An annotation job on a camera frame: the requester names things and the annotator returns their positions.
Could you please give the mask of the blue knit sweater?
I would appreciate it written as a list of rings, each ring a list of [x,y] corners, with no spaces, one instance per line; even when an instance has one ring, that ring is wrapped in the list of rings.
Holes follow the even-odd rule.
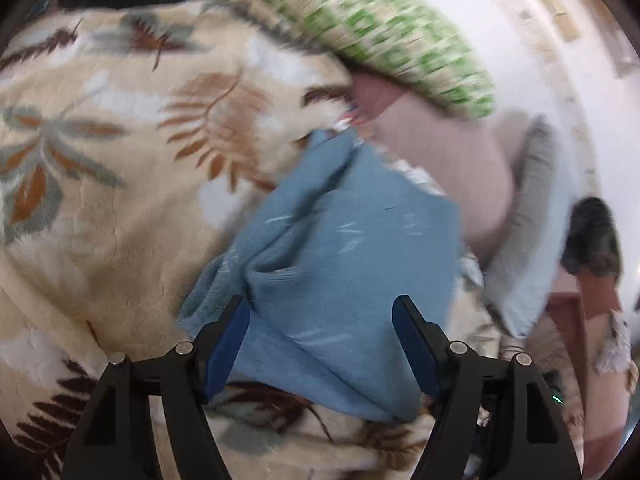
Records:
[[[420,390],[392,325],[409,296],[444,325],[459,272],[458,208],[352,131],[311,133],[294,170],[203,270],[178,313],[190,335],[235,295],[245,378],[350,416],[410,422]]]

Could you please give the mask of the grey garment on sofa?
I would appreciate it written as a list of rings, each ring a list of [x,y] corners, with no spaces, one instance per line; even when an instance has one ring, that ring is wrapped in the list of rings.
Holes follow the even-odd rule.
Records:
[[[594,370],[599,375],[622,374],[628,370],[630,361],[630,331],[625,315],[622,311],[611,311],[608,332],[594,362]]]

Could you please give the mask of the grey blue pillow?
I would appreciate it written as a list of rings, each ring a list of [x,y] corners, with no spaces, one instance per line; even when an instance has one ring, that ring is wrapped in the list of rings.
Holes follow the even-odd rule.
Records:
[[[484,276],[485,304],[512,337],[528,336],[544,312],[576,198],[561,136],[539,116],[526,132],[504,239]]]

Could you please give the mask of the dark fur trimmed coat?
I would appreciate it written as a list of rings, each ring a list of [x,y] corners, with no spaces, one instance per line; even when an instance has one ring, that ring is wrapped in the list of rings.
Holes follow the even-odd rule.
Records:
[[[575,204],[561,264],[572,275],[586,268],[599,278],[620,278],[622,263],[615,224],[608,205],[599,197],[585,197]]]

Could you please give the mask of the pink quilted headboard cushion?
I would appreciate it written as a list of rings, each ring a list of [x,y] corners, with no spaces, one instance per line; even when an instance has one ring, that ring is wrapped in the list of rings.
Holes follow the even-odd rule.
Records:
[[[502,243],[516,194],[529,114],[509,108],[462,120],[401,84],[352,72],[352,98],[370,120],[373,139],[426,170],[460,211],[462,238],[486,264]]]

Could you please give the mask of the leaf pattern beige blanket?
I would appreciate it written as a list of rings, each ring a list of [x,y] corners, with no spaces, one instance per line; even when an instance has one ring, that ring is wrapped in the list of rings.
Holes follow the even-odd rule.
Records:
[[[352,80],[260,0],[56,12],[1,60],[6,479],[55,479],[108,356],[184,296],[346,113]]]

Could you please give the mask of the green checkered pillow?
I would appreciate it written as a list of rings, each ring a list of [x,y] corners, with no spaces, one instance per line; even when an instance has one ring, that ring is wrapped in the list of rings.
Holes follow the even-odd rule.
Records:
[[[264,0],[343,58],[465,119],[495,109],[494,84],[457,26],[423,0]]]

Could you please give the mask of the beige wall switch panel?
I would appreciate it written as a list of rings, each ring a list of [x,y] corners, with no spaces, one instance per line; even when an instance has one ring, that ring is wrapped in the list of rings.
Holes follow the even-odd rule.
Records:
[[[582,39],[582,32],[579,30],[573,15],[568,12],[561,0],[539,1],[548,12],[553,26],[563,42],[569,44]]]

